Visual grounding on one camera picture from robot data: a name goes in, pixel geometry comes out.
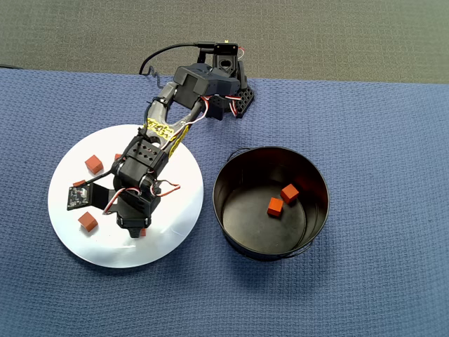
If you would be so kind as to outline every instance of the robotic arm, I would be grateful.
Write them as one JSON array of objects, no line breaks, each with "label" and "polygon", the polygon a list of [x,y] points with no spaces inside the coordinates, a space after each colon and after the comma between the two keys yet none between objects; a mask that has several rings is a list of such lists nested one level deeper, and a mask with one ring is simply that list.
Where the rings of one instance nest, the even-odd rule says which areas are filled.
[{"label": "robotic arm", "polygon": [[[82,185],[69,188],[67,210],[94,206],[105,214],[116,213],[117,225],[131,237],[139,237],[142,228],[151,224],[151,214],[161,201],[157,177],[192,125],[204,117],[222,120],[225,112],[241,118],[254,99],[246,83],[243,63],[238,61],[236,44],[201,42],[198,62],[179,67],[173,77],[145,110],[145,125],[131,140],[111,169]],[[213,54],[213,66],[205,64],[206,54]],[[191,111],[174,124],[166,117],[173,102]],[[95,184],[114,175],[114,189]]]}]

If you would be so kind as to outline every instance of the table surface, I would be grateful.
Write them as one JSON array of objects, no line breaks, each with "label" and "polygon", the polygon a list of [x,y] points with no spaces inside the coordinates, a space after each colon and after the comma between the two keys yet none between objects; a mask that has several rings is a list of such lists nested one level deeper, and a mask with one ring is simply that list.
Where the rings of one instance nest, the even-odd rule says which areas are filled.
[{"label": "table surface", "polygon": [[[141,124],[154,80],[0,70],[0,335],[448,335],[449,86],[250,84],[243,119],[207,119],[185,138],[205,187],[190,236],[155,263],[110,270],[59,242],[48,185],[83,137]],[[275,263],[226,243],[211,197],[230,152],[263,145],[308,157],[331,199],[312,249]]]}]

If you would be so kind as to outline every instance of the black pot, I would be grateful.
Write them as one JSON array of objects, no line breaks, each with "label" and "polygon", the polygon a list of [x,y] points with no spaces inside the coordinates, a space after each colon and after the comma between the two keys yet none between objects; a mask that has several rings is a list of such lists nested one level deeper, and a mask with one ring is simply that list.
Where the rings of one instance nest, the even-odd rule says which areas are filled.
[{"label": "black pot", "polygon": [[[282,147],[258,147],[229,156],[213,188],[213,206],[227,241],[255,260],[292,258],[304,253],[323,229],[329,192],[307,158]],[[300,195],[283,205],[279,218],[267,214],[272,197],[294,184]]]}]

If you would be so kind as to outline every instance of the gray carpet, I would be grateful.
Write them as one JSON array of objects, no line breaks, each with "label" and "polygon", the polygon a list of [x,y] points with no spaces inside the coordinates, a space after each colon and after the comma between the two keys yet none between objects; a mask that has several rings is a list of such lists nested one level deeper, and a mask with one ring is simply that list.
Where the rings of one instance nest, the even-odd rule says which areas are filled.
[{"label": "gray carpet", "polygon": [[[0,63],[135,74],[153,51],[185,41],[244,46],[248,76],[449,83],[448,0],[8,0]],[[193,48],[161,55],[172,74]]]}]

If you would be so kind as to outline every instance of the red wire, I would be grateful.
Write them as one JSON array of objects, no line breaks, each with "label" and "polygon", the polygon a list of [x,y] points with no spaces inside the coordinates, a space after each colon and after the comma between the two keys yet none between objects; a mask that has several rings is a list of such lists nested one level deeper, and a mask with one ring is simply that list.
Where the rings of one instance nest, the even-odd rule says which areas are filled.
[{"label": "red wire", "polygon": [[241,54],[241,56],[239,58],[237,58],[237,60],[240,60],[243,57],[243,55],[245,55],[245,48],[244,47],[239,47],[239,50],[242,51],[242,54]]},{"label": "red wire", "polygon": [[237,117],[236,112],[234,111],[234,108],[232,107],[231,103],[229,103],[229,107],[231,108],[231,112],[234,115],[234,117]]},{"label": "red wire", "polygon": [[[182,128],[180,128],[178,131],[176,131],[171,136],[171,138],[176,137],[177,135],[179,135],[180,132],[183,131],[187,125],[195,124],[196,122],[201,121],[204,117],[206,117],[206,114],[208,113],[208,110],[209,110],[209,102],[208,102],[209,98],[210,98],[210,96],[201,96],[201,99],[204,101],[204,104],[206,104],[206,109],[204,110],[203,115],[200,118],[195,119],[194,121],[190,121],[189,123],[184,124],[184,126]],[[162,145],[161,150],[165,149],[168,144],[170,144],[170,140],[167,140],[166,143],[164,145]]]},{"label": "red wire", "polygon": [[228,95],[228,96],[225,96],[225,98],[229,98],[230,100],[241,100],[241,97],[239,97],[239,96]]},{"label": "red wire", "polygon": [[234,112],[236,113],[236,114],[235,114],[235,117],[237,117],[237,114],[238,114],[239,112],[237,111],[236,101],[235,101],[235,100],[232,101],[232,107],[234,107]]},{"label": "red wire", "polygon": [[119,195],[123,192],[123,191],[136,191],[137,193],[140,193],[140,190],[136,187],[128,187],[128,188],[121,188],[120,190],[118,190],[115,195],[112,197],[111,200],[109,200],[109,202],[107,203],[103,214],[107,214],[108,210],[111,208],[112,204],[114,203],[114,201],[119,197]]},{"label": "red wire", "polygon": [[154,185],[151,186],[151,192],[152,195],[154,195],[155,197],[165,197],[166,195],[170,194],[171,192],[174,192],[176,190],[179,190],[181,188],[180,184],[172,184],[170,183],[168,180],[161,180],[162,182],[165,181],[167,183],[169,183],[170,185],[174,186],[175,188],[173,188],[172,190],[165,192],[165,193],[160,193],[160,194],[154,194]]}]

